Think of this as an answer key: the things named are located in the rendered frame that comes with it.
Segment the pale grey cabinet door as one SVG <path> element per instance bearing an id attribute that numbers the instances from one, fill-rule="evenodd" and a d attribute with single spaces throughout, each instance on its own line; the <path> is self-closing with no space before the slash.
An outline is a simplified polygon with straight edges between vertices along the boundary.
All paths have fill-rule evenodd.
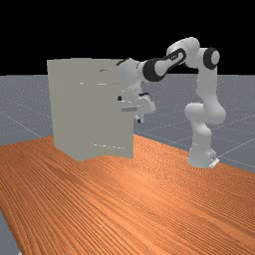
<path id="1" fill-rule="evenodd" d="M 133 158 L 133 122 L 130 113 L 122 111 L 118 101 L 121 84 L 117 81 L 97 83 L 98 133 L 92 145 L 101 154 Z"/>

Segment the pale grey cabinet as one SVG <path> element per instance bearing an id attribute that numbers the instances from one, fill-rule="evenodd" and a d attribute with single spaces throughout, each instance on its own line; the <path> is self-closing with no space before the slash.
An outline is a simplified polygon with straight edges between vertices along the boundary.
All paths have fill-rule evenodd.
<path id="1" fill-rule="evenodd" d="M 75 160 L 105 155 L 92 145 L 98 133 L 97 83 L 119 81 L 116 63 L 91 58 L 47 62 L 54 146 Z"/>

